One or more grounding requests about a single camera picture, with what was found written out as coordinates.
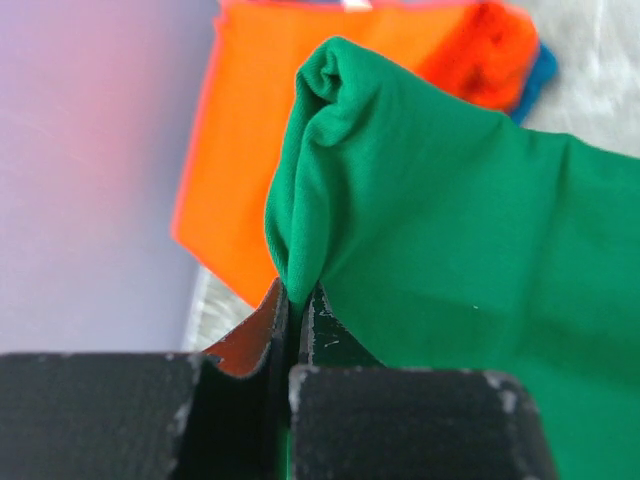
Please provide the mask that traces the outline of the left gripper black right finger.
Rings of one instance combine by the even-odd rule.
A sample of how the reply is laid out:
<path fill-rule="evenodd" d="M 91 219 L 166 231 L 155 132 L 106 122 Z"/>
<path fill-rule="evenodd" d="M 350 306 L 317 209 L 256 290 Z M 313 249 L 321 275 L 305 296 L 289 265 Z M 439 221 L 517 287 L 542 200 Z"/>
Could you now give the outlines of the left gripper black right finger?
<path fill-rule="evenodd" d="M 322 287 L 289 374 L 293 479 L 554 479 L 539 410 L 492 370 L 388 368 Z"/>

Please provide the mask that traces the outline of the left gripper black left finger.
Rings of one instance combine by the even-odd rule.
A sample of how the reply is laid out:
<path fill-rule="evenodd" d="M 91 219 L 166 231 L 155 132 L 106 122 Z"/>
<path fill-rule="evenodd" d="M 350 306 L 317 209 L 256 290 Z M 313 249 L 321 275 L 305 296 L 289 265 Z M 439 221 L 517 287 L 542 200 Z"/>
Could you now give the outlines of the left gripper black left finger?
<path fill-rule="evenodd" d="M 289 302 L 195 353 L 1 358 L 5 479 L 279 479 Z"/>

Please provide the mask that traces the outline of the green t shirt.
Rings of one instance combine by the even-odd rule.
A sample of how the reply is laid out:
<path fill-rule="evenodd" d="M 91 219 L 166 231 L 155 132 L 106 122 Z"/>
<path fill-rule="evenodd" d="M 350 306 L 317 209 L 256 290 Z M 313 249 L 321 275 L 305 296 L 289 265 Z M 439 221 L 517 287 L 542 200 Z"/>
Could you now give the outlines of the green t shirt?
<path fill-rule="evenodd" d="M 509 372 L 564 479 L 639 475 L 639 162 L 517 126 L 334 37 L 296 76 L 265 213 L 392 367 Z"/>

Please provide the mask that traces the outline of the orange t shirt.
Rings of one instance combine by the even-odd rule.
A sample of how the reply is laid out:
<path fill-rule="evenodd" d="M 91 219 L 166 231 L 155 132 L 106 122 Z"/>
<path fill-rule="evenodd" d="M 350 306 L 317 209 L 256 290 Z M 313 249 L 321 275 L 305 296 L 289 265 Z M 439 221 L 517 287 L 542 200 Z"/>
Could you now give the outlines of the orange t shirt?
<path fill-rule="evenodd" d="M 513 111 L 541 49 L 503 1 L 380 1 L 363 10 L 301 1 L 228 1 L 215 18 L 172 224 L 175 240 L 250 306 L 276 271 L 263 233 L 295 75 L 341 36 L 472 104 Z"/>

